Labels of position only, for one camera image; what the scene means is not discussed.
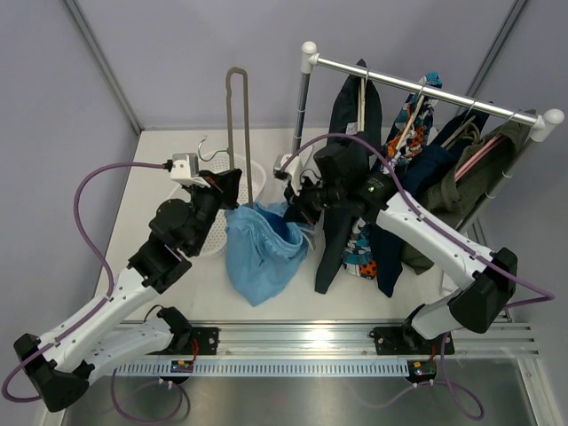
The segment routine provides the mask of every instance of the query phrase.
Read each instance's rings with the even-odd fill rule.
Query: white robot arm
[[[186,258],[199,255],[218,211],[238,205],[241,170],[199,172],[196,154],[176,154],[164,168],[191,201],[167,200],[157,209],[148,241],[129,259],[110,295],[96,296],[51,331],[39,337],[24,334],[14,343],[20,360],[27,361],[26,374],[52,412],[76,402],[90,384],[129,360],[154,351],[179,353],[192,338],[191,325],[173,307],[109,336],[191,268]]]

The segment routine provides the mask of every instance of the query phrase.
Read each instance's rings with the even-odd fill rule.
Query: blue cloth
[[[284,221],[286,203],[227,210],[226,269],[235,290],[257,306],[278,295],[305,259],[297,224]]]

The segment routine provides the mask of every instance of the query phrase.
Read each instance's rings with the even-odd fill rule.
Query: black mounting bracket
[[[409,344],[405,336],[405,330],[401,326],[375,327],[369,333],[375,341],[377,355],[431,355],[432,345],[436,345],[436,353],[440,354],[442,348],[442,337],[439,335],[433,340],[423,340],[419,344]],[[444,354],[452,355],[455,353],[454,341],[448,335]]]
[[[198,356],[215,356],[219,345],[219,329],[217,327],[192,327],[187,344],[176,355],[193,355],[191,341],[195,339],[199,345]],[[152,352],[150,355],[172,355],[168,351]]]

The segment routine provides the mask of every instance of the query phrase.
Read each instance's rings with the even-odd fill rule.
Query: clothes rack
[[[493,198],[504,183],[513,176],[513,169],[518,164],[522,156],[525,156],[530,148],[538,142],[543,142],[552,130],[564,120],[564,113],[559,109],[549,109],[544,114],[532,115],[519,111],[511,111],[507,108],[496,106],[488,102],[480,101],[478,99],[469,98],[467,96],[457,95],[449,91],[442,91],[436,87],[422,85],[416,82],[411,82],[404,78],[398,78],[392,75],[386,75],[377,71],[370,70],[365,67],[357,65],[346,64],[337,60],[323,58],[318,53],[318,48],[314,42],[305,42],[302,45],[302,62],[300,69],[302,71],[302,79],[300,82],[300,93],[298,96],[298,109],[296,118],[296,127],[294,130],[294,137],[292,138],[292,152],[295,152],[302,143],[302,132],[304,130],[304,117],[305,106],[308,99],[308,90],[310,87],[310,76],[315,66],[334,69],[350,75],[355,75],[366,80],[386,84],[396,87],[405,91],[413,93],[421,93],[430,98],[435,98],[458,105],[460,107],[469,108],[469,110],[476,109],[489,115],[494,115],[500,118],[505,118],[513,122],[520,122],[531,126],[531,133],[529,138],[524,143],[523,148],[514,159],[513,163],[507,170],[502,172],[502,177],[495,183],[493,188],[478,201],[476,207],[469,215],[461,222],[458,230],[465,231],[477,218],[482,208]]]

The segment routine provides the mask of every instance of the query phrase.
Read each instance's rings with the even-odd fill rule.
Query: dark blue garment
[[[470,138],[458,139],[452,148],[445,150],[441,145],[470,117],[475,117],[473,124],[482,130],[489,114],[476,111],[456,115],[450,120],[429,145],[408,165],[408,169],[398,176],[403,188],[414,198],[437,184],[446,173],[460,160],[463,150],[471,144]],[[402,273],[400,253],[405,242],[398,236],[375,225],[371,227],[369,242],[373,258],[377,261],[376,280],[379,289],[392,297],[394,286]]]
[[[439,145],[427,145],[411,161],[406,173],[398,177],[403,188],[413,197],[439,182],[458,162],[459,155]],[[370,247],[378,269],[376,280],[379,289],[392,297],[398,276],[402,273],[400,251],[404,241],[380,226],[371,227]]]

